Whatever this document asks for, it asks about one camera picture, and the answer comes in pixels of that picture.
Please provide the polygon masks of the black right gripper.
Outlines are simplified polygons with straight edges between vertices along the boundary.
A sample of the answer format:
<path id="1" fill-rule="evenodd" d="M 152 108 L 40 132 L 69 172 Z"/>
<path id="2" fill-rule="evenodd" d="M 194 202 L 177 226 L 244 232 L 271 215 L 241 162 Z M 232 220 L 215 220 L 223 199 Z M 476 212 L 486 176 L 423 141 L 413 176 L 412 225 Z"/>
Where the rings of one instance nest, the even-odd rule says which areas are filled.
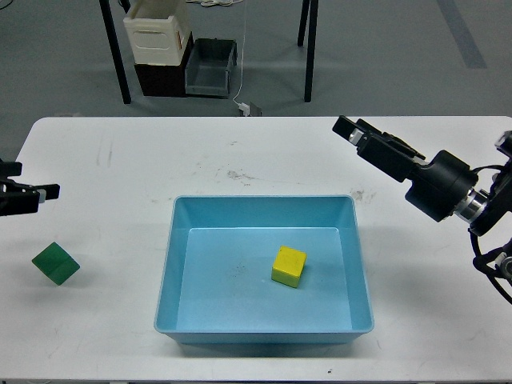
<path id="1" fill-rule="evenodd" d="M 361 118 L 353 122 L 340 116 L 333 132 L 392 179 L 411 180 L 405 199 L 436 222 L 451 216 L 477 183 L 478 176 L 470 166 L 450 152 L 441 150 L 426 164 L 426 157 L 409 144 Z"/>

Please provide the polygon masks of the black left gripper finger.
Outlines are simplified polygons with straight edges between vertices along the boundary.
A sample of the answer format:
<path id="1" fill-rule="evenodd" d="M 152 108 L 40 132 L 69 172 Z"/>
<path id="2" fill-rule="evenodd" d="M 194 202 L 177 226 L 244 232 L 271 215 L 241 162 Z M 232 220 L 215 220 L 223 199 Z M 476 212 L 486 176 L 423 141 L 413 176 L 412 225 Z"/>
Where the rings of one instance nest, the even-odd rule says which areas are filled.
<path id="1" fill-rule="evenodd" d="M 22 173 L 22 164 L 20 162 L 0 161 L 0 176 L 19 176 Z"/>
<path id="2" fill-rule="evenodd" d="M 60 185 L 31 186 L 1 182 L 1 216 L 33 214 L 40 204 L 59 197 Z"/>

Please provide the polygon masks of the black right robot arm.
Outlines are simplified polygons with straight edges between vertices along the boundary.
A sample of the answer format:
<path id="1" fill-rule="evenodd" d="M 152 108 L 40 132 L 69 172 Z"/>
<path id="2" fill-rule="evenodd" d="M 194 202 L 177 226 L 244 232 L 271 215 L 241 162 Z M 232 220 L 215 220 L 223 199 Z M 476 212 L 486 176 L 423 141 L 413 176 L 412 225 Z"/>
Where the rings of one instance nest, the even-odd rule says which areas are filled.
<path id="1" fill-rule="evenodd" d="M 496 174 L 488 191 L 476 190 L 481 168 L 472 168 L 441 150 L 428 162 L 400 138 L 381 132 L 368 122 L 338 118 L 333 131 L 357 149 L 360 158 L 397 182 L 409 180 L 405 199 L 440 222 L 455 214 L 469 225 L 473 265 L 505 300 L 511 295 L 502 282 L 511 280 L 511 244 L 483 253 L 478 240 L 511 211 L 511 163 L 493 165 Z"/>

